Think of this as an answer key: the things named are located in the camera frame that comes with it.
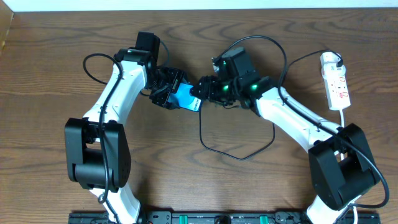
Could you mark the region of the blue Galaxy smartphone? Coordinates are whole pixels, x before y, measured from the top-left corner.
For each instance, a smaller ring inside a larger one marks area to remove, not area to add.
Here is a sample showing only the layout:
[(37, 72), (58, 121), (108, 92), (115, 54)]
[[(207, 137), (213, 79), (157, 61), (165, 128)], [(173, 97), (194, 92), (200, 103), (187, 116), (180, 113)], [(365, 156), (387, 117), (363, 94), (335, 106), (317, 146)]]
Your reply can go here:
[(176, 93), (169, 96), (168, 102), (178, 108), (198, 112), (201, 105), (201, 99), (191, 95), (192, 85), (181, 83)]

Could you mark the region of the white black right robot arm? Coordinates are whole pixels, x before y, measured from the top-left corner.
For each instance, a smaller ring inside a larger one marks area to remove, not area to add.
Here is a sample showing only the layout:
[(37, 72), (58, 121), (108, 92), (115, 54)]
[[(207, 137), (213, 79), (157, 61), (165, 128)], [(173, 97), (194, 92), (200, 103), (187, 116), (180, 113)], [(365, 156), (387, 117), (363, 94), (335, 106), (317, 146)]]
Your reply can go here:
[(202, 77), (190, 93), (227, 106), (239, 101), (244, 109), (274, 123), (307, 153), (316, 197), (306, 214), (311, 223), (338, 223), (357, 199), (379, 182), (363, 130), (333, 123), (293, 99), (269, 77), (261, 77), (245, 49), (228, 50), (213, 59), (215, 76)]

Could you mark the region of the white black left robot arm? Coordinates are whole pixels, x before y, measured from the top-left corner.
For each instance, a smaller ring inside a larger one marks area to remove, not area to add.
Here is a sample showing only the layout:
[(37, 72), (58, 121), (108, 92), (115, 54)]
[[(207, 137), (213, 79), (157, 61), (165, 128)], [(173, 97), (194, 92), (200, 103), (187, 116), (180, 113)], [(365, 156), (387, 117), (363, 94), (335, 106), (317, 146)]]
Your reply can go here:
[(113, 73), (93, 107), (65, 125), (68, 177), (104, 205), (113, 223), (147, 223), (147, 215), (128, 184), (131, 155), (124, 130), (136, 98), (150, 90), (153, 104), (180, 109), (176, 94), (183, 71), (158, 65), (163, 42), (140, 31), (136, 44), (110, 57)]

